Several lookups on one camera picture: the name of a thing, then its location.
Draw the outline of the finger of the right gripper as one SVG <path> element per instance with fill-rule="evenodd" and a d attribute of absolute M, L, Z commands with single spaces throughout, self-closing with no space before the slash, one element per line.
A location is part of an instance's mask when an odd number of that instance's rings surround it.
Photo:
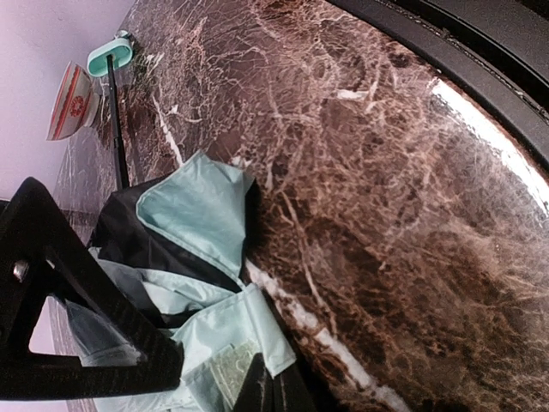
<path fill-rule="evenodd" d="M 85 367 L 36 354 L 29 343 L 47 296 L 66 292 L 134 347 L 133 366 Z M 178 387 L 182 348 L 119 291 L 73 231 L 49 191 L 25 179 L 1 213 L 1 398 L 51 401 L 119 397 Z"/>

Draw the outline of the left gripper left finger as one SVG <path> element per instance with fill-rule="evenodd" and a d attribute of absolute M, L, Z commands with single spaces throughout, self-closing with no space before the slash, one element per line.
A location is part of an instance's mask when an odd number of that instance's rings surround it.
<path fill-rule="evenodd" d="M 273 380 L 262 354 L 255 354 L 233 407 L 233 412 L 274 411 Z"/>

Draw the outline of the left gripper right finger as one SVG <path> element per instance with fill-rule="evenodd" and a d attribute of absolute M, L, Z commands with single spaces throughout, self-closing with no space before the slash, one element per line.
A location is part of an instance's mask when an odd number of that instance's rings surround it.
<path fill-rule="evenodd" d="M 274 411 L 317 411 L 305 379 L 304 365 L 304 362 L 298 359 L 274 378 Z"/>

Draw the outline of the mint and black folding umbrella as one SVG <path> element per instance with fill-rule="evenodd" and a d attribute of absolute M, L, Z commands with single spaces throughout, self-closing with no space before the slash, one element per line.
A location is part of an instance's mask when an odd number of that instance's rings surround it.
<path fill-rule="evenodd" d="M 109 87 L 117 189 L 89 250 L 120 292 L 184 352 L 177 388 L 98 397 L 99 411 L 232 411 L 255 354 L 273 380 L 296 361 L 261 290 L 246 284 L 245 200 L 253 179 L 203 152 L 131 185 Z"/>

